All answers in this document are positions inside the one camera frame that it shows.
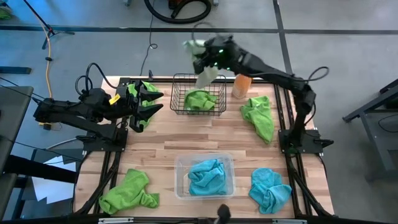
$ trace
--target blue cloth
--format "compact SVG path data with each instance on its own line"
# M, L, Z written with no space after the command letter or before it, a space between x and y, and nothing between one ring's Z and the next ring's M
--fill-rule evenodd
M249 195L260 205L261 214L277 213L291 193L292 188L282 184L282 177L272 169L259 168L251 174Z
M217 159L203 161L193 165L188 173L191 180L191 195L225 195L224 164Z

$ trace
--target microfiber towel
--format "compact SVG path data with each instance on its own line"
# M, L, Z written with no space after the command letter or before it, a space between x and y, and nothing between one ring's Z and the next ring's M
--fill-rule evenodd
M250 98L241 107L242 117L256 127L257 134L269 144L274 135L274 122L271 117L271 107L266 96Z
M11 16L12 16L12 10L10 8L6 6L0 6L0 19L10 19Z
M224 164L217 159L203 161L191 167L188 173L191 180L191 195L225 195Z
M282 184L280 174L268 168L256 169L251 174L249 195L259 205L261 214L277 213L288 201L292 188Z
M122 183L112 188L99 198L99 205L104 212L112 215L119 210L142 205L147 208L159 206L159 194L145 193L149 179L145 172L129 169Z
M145 87L147 88L148 91L155 91L155 92L159 91L158 88L156 88L156 86L154 86L154 85L152 85L152 84L150 84L148 82L143 82L143 83L144 83L144 85L145 85ZM137 96L137 90L134 88L135 87L134 84L130 84L127 87L129 88L129 93L130 94L133 94L133 96ZM154 104L155 104L155 101L148 102L148 101L144 100L142 102L142 106L150 106L150 105L154 105ZM144 128L146 128L148 126L148 124L149 124L150 119L151 118L149 118L148 121L141 120L139 123L144 125Z
M185 94L184 108L186 110L208 111L214 109L217 96L212 96L205 90L190 90Z
M200 55L206 50L205 40L188 40L183 43L183 46L185 51L191 56L192 62L197 59L196 55ZM198 79L195 87L203 88L217 78L218 69L217 67L205 67L204 71L197 75Z

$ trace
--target concrete floor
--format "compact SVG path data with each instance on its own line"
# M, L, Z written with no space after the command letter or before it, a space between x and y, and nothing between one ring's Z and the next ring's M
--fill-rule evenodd
M122 0L47 0L31 1L31 4L48 23L58 26L148 27L150 22L150 14L142 1L133 1L130 7L124 6ZM0 26L37 26L22 0L10 1L9 5L16 17L1 21ZM395 0L280 0L279 5L285 29L398 29ZM156 8L170 14L166 1L157 0ZM182 11L182 17L202 9L201 4L191 3ZM221 0L206 20L220 28L277 28L272 0L251 0L250 3ZM154 19L154 27L191 26L165 24ZM198 38L210 35L198 34ZM54 97L76 99L74 82L85 73L90 62L98 63L107 75L137 75L148 36L144 32L57 35L52 39L54 62L50 72ZM144 75L148 69L157 76L193 72L181 46L189 38L189 33L153 33L152 41L159 48L150 51ZM235 34L235 38L269 65L284 70L278 34ZM43 39L43 33L38 31L0 31L0 62L6 66L31 67L30 75L1 76L19 85L33 86L36 93L47 96L44 60L47 51L41 50ZM360 120L350 124L341 120L397 78L397 36L289 34L286 39L297 75L307 77L322 65L331 69L329 76L312 82L311 86L317 93L315 124L324 137L335 140L334 145L325 149L324 158L335 213L344 218L397 223L397 182L370 184L365 181L364 175L377 168L377 157ZM92 72L91 78L95 86L100 85L102 78L97 71ZM31 116L34 110L31 103L18 141L46 147L82 134L66 125L61 131L44 131ZM13 149L13 154L24 157L30 157L30 152L18 145ZM36 217L34 205L28 207L24 212L26 218ZM55 215L54 208L45 216Z

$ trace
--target wooden table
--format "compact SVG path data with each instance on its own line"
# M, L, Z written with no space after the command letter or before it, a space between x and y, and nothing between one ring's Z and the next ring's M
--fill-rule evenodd
M108 77L118 85L120 77ZM160 206L156 209L137 207L120 211L116 216L136 217L216 217L218 207L225 203L233 218L293 218L291 199L283 209L272 215L259 213L258 204L248 193L251 174L260 167L268 167L280 173L283 182L289 184L284 155L280 153L277 130L280 129L273 85L253 84L247 98L231 97L232 85L227 84L227 110L221 116L177 115L170 109L171 83L156 83L164 96L157 100L164 107L158 111L143 133L129 130L129 137L118 172L118 183L128 169L146 172L150 180L147 193L160 193ZM105 82L102 88L114 95L115 90ZM239 107L254 96L268 96L274 120L274 138L267 145L256 134L254 126L244 121ZM227 200L182 201L174 194L174 159L179 154L227 152L234 158L236 193ZM103 152L93 152L84 162L76 187L75 210L90 197L98 185L103 163ZM319 158L303 154L307 185L326 211L333 213L325 171ZM300 208L304 212L302 193L297 186Z

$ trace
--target wire basket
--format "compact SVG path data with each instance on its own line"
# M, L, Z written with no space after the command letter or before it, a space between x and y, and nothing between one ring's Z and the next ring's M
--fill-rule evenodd
M185 94L195 89L197 78L198 75L188 73L177 73L173 76L170 109L174 110L177 114L221 115L226 110L226 78L224 75L218 75L216 80L203 88L203 90L209 91L209 94L217 97L212 110L197 111L185 109Z

